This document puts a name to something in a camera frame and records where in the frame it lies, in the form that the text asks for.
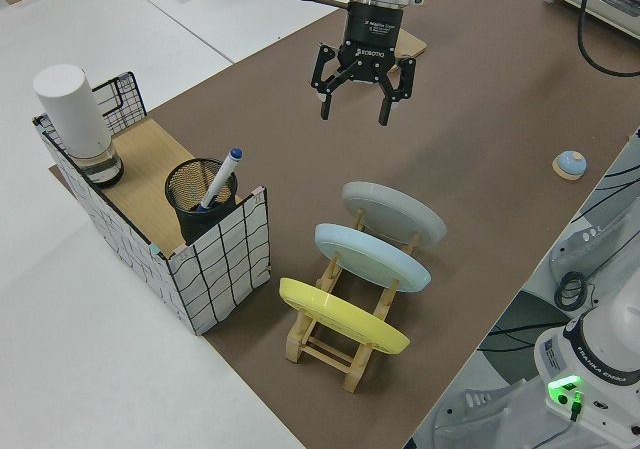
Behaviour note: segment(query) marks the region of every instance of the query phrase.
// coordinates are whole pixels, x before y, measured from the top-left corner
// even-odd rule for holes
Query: storage box
[[[34,125],[69,189],[115,253],[197,335],[270,278],[267,191],[255,189],[190,246],[164,198],[164,181],[193,156],[150,119],[132,73],[94,89],[125,173],[100,189],[67,155],[46,114]]]

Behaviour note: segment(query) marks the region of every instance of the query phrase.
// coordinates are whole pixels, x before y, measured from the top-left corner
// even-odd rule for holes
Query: pen holder
[[[180,233],[187,245],[193,244],[236,207],[238,181],[232,173],[212,201],[213,206],[204,211],[196,210],[221,165],[222,162],[215,159],[191,159],[177,166],[167,177],[165,195],[178,216]]]

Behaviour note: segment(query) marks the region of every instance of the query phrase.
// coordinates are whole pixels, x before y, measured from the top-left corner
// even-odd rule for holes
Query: blue marker cap
[[[242,149],[240,149],[239,147],[234,147],[229,151],[229,155],[231,156],[231,159],[239,161],[240,159],[242,159]]]

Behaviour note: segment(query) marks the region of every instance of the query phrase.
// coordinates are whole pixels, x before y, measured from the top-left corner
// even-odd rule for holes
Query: marker
[[[238,162],[240,162],[240,159],[242,159],[242,149],[234,147],[229,151],[229,154],[222,163],[222,166],[220,166],[216,177],[213,178],[213,182],[209,186],[207,193],[202,198],[202,202],[200,202],[200,204],[196,208],[196,212],[202,212],[206,211],[207,209],[211,209],[211,202],[214,201],[216,197],[218,197],[218,194],[220,194],[220,190],[227,182],[227,179],[229,179],[229,176],[231,176],[231,173],[238,165]]]

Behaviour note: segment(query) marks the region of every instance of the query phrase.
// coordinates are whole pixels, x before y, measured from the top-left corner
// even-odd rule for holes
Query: light blue plate
[[[389,288],[397,280],[398,291],[418,292],[431,282],[429,271],[411,256],[349,227],[318,224],[316,245],[329,259],[337,252],[340,267],[378,286]]]
[[[399,244],[420,235],[416,246],[433,246],[447,233],[440,216],[420,201],[390,187],[373,182],[349,182],[342,200],[354,216],[364,211],[363,224],[371,232]]]

